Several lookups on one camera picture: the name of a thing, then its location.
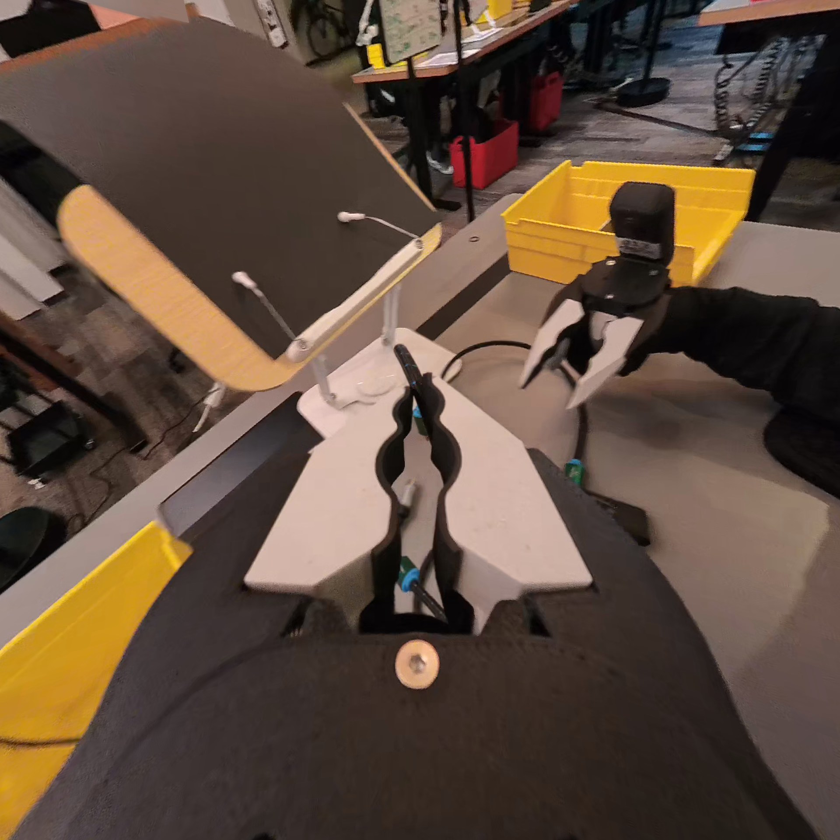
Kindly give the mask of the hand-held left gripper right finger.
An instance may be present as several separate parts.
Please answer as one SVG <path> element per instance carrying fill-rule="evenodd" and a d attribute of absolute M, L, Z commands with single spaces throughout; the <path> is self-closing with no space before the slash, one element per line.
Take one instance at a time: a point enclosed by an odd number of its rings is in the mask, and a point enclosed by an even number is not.
<path fill-rule="evenodd" d="M 522 595 L 589 588 L 592 574 L 524 443 L 441 378 L 432 383 L 461 455 L 444 513 L 461 551 L 456 590 L 476 618 Z"/>

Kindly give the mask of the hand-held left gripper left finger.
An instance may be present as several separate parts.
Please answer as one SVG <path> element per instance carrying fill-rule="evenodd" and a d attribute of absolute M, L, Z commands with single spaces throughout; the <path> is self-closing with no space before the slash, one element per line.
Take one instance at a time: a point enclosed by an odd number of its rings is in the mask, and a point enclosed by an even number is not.
<path fill-rule="evenodd" d="M 390 600 L 402 557 L 400 502 L 413 395 L 394 390 L 310 453 L 245 574 L 255 591 Z"/>

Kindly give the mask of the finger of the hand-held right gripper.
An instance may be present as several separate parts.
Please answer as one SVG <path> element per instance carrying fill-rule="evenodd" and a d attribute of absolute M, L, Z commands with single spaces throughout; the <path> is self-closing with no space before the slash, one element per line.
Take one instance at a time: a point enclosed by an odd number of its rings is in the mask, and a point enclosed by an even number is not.
<path fill-rule="evenodd" d="M 566 365 L 578 372 L 567 409 L 583 406 L 624 367 L 644 322 L 636 317 L 618 318 L 590 313 L 570 340 Z"/>
<path fill-rule="evenodd" d="M 568 356 L 575 334 L 579 331 L 585 311 L 574 299 L 563 299 L 546 318 L 534 336 L 527 359 L 520 374 L 520 388 L 524 389 L 546 367 L 560 363 Z"/>

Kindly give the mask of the yellow plastic bin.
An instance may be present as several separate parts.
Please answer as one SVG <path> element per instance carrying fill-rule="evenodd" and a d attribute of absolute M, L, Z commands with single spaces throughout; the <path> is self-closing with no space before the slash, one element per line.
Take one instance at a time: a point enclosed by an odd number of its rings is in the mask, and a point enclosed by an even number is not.
<path fill-rule="evenodd" d="M 2 838 L 65 765 L 132 635 L 192 553 L 149 523 L 2 648 Z"/>
<path fill-rule="evenodd" d="M 610 203 L 625 182 L 675 191 L 674 287 L 697 287 L 746 217 L 755 171 L 727 167 L 565 161 L 503 212 L 511 270 L 568 284 L 616 256 Z"/>

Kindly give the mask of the white metal board stand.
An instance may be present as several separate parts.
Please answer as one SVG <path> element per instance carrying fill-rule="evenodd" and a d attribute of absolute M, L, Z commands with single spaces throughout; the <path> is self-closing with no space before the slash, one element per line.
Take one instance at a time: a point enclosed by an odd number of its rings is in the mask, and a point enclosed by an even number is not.
<path fill-rule="evenodd" d="M 301 396 L 298 411 L 325 437 L 334 434 L 343 425 L 346 414 L 352 412 L 352 406 L 372 406 L 396 388 L 394 348 L 397 344 L 403 282 L 432 253 L 427 235 L 413 234 L 381 217 L 339 211 L 337 219 L 345 226 L 360 222 L 378 224 L 407 237 L 408 242 L 358 290 L 302 332 L 294 333 L 291 330 L 264 291 L 245 271 L 236 271 L 231 276 L 236 286 L 247 290 L 257 299 L 281 334 L 288 339 L 280 359 L 300 369 L 308 367 L 311 370 L 316 384 Z M 329 372 L 326 349 L 376 303 L 382 304 L 379 337 L 339 368 Z"/>

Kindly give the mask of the white power strip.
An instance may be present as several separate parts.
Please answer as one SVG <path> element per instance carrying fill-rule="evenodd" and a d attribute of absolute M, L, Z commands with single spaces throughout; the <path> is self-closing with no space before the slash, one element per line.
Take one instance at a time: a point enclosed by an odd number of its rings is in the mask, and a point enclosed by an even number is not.
<path fill-rule="evenodd" d="M 203 430 L 210 415 L 220 407 L 226 393 L 227 387 L 223 383 L 216 381 L 212 385 L 203 399 L 202 412 L 192 430 L 194 435 Z"/>

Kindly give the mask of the red storage bin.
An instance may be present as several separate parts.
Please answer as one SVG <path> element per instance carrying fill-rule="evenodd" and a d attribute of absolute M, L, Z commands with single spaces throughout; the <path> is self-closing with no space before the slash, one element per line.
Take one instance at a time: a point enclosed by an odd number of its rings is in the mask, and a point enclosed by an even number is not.
<path fill-rule="evenodd" d="M 492 124 L 490 136 L 478 142 L 469 140 L 471 184 L 484 190 L 518 167 L 519 123 L 499 119 Z"/>
<path fill-rule="evenodd" d="M 559 70 L 535 76 L 530 80 L 528 130 L 543 134 L 560 116 L 564 78 Z"/>

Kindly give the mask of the black round stool seat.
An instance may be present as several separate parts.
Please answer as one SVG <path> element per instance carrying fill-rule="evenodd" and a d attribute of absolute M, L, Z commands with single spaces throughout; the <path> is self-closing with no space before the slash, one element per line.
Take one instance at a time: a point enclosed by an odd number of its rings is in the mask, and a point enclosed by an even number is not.
<path fill-rule="evenodd" d="M 839 427 L 782 407 L 763 430 L 770 456 L 792 474 L 839 498 Z"/>

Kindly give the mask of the black utility cart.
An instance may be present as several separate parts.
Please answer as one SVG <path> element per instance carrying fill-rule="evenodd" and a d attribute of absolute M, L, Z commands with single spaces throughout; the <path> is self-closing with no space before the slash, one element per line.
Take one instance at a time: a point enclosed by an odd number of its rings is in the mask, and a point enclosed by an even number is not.
<path fill-rule="evenodd" d="M 8 413 L 19 423 L 2 419 L 2 465 L 33 487 L 46 485 L 97 446 L 84 418 L 65 402 L 47 402 L 38 413 L 17 402 L 2 409 Z"/>

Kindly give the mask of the wood-edged dark board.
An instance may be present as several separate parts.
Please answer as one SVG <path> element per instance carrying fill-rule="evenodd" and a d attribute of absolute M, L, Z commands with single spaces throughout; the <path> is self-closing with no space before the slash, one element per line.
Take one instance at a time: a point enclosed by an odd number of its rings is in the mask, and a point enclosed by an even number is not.
<path fill-rule="evenodd" d="M 319 73 L 212 20 L 139 19 L 2 64 L 2 125 L 72 174 L 70 254 L 211 380 L 288 382 L 398 293 L 442 225 Z"/>

